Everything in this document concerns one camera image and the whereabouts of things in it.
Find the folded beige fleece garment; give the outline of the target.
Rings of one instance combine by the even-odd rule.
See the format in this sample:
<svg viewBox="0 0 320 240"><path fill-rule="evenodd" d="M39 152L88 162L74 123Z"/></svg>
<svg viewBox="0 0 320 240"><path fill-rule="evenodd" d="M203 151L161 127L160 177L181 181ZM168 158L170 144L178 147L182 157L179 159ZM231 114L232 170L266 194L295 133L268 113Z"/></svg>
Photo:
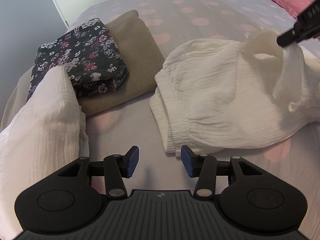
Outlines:
<svg viewBox="0 0 320 240"><path fill-rule="evenodd" d="M136 10L130 10L104 25L113 36L129 73L115 91L77 98L82 111L87 116L103 112L154 90L155 75L164 62L164 57L148 27L139 18ZM2 127L7 127L16 113L30 99L27 96L32 67L19 79L11 94L5 107Z"/></svg>

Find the folded black floral garment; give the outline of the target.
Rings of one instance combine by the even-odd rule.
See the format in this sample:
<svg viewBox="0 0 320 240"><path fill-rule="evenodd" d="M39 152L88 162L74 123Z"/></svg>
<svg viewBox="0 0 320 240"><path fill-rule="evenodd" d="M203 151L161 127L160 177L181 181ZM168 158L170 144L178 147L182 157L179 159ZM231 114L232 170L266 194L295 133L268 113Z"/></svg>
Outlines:
<svg viewBox="0 0 320 240"><path fill-rule="evenodd" d="M77 98L115 91L129 73L113 36L98 18L38 48L28 98L56 66L66 70Z"/></svg>

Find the white crinkled cotton garment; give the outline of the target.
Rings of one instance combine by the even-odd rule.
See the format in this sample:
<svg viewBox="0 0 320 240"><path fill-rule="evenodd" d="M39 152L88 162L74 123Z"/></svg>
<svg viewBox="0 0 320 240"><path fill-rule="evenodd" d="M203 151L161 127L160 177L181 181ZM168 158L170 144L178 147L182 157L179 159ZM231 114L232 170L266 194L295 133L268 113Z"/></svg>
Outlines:
<svg viewBox="0 0 320 240"><path fill-rule="evenodd" d="M319 59L276 38L201 38L170 53L150 99L165 152L263 148L319 121Z"/></svg>

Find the folded white crinkled garment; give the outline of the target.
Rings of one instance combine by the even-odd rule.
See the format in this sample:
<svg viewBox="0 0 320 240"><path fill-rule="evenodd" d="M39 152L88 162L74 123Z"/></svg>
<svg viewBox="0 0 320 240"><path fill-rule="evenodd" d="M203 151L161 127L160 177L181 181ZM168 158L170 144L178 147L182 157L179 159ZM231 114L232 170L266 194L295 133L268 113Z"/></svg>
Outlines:
<svg viewBox="0 0 320 240"><path fill-rule="evenodd" d="M79 156L88 156L86 116L65 69L47 72L27 103L1 132L1 239L22 231L18 195Z"/></svg>

